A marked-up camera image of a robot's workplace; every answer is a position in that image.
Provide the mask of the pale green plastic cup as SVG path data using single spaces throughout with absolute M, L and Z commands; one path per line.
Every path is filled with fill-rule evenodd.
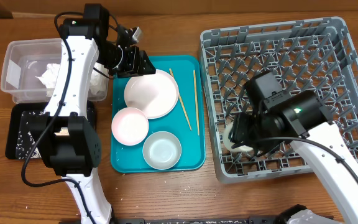
M 230 152 L 250 152 L 254 149 L 249 146 L 240 146 L 237 148 L 232 148 L 234 143 L 229 139 L 230 132 L 232 131 L 233 123 L 228 124 L 223 132 L 223 144 L 225 148 Z

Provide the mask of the small pink bowl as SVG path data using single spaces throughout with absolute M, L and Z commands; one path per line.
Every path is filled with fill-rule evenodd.
M 147 136 L 149 121 L 141 110 L 127 107 L 114 115 L 111 131 L 119 143 L 125 146 L 135 146 Z

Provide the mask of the grey-blue bowl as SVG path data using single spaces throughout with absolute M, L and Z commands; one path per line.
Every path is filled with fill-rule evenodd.
M 145 162 L 157 170 L 167 170 L 181 158 L 181 143 L 172 133 L 159 131 L 151 134 L 144 142 L 142 154 Z

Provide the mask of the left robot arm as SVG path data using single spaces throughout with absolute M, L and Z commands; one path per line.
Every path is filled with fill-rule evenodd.
M 114 16 L 88 3 L 83 12 L 63 12 L 55 28 L 62 41 L 57 82 L 44 112 L 29 118 L 29 130 L 56 182 L 70 188 L 82 223 L 116 223 L 98 175 L 101 141 L 87 116 L 91 74 L 103 65 L 111 78 L 151 75 L 155 67 L 138 48 L 140 28 L 111 25 Z

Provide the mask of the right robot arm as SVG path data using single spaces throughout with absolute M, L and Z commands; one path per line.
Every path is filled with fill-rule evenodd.
M 226 126 L 226 149 L 258 156 L 289 144 L 311 167 L 344 221 L 358 223 L 358 163 L 328 107 L 310 90 L 291 96 L 270 71 L 252 77 L 243 89 L 253 112 L 236 115 Z

